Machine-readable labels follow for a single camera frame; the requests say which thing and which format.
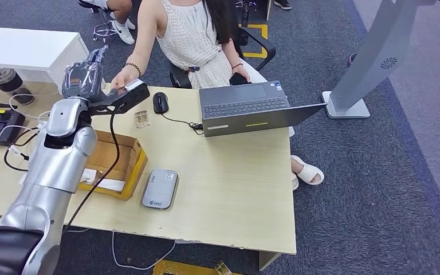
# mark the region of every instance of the floor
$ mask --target floor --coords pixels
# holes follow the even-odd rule
[[[320,102],[359,48],[378,2],[292,0],[291,11],[273,6],[269,40],[277,55],[261,73],[283,83],[292,105]],[[75,1],[0,0],[0,27],[80,32],[89,49],[102,45],[91,41],[98,22],[98,14]],[[109,44],[107,81],[133,49],[117,38]],[[170,86],[164,61],[156,44],[145,82]],[[294,192],[298,253],[281,256],[262,274],[440,274],[439,3],[421,8],[406,64],[365,101],[369,119],[331,120],[319,112],[296,127],[293,154],[319,166],[326,179]],[[119,261],[139,266],[172,245],[127,234],[115,241]],[[55,274],[151,274],[116,266],[110,249],[110,232],[65,235]],[[257,253],[248,250],[178,245],[167,259],[207,267],[223,260],[234,272],[259,274]]]

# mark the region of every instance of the black hair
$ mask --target black hair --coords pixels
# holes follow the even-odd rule
[[[230,13],[228,2],[232,0],[202,0],[203,7],[208,9],[211,17],[211,25],[217,31],[217,41],[220,44],[230,40]]]

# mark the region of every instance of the gray power bank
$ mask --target gray power bank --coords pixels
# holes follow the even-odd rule
[[[178,173],[173,170],[152,170],[144,189],[143,205],[156,209],[170,207],[177,181]]]

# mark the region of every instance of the bracelet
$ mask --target bracelet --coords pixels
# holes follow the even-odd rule
[[[236,67],[240,66],[240,65],[242,65],[242,66],[243,66],[243,63],[239,63],[239,64],[237,64],[237,65],[233,66],[233,67],[232,67],[232,70],[233,70],[233,69],[235,69]]]
[[[141,69],[139,69],[139,66],[137,66],[136,64],[131,63],[131,62],[126,62],[124,67],[127,65],[133,66],[134,68],[136,68],[136,70],[139,72],[139,77],[143,76],[143,73],[141,72]]]

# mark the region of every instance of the gray stand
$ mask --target gray stand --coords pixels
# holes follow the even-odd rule
[[[321,97],[323,98],[323,102],[328,104],[326,106],[326,109],[327,115],[330,119],[366,119],[370,116],[370,113],[368,112],[367,106],[365,105],[365,102],[363,102],[363,99],[357,101],[357,103],[355,103],[355,105],[353,105],[350,109],[344,112],[337,112],[332,102],[329,100],[329,95],[331,93],[331,91],[326,91],[323,92],[323,94],[321,95]]]
[[[417,8],[435,3],[436,0],[382,0],[355,61],[332,92],[323,92],[328,117],[360,119],[370,116],[362,98],[406,58]]]

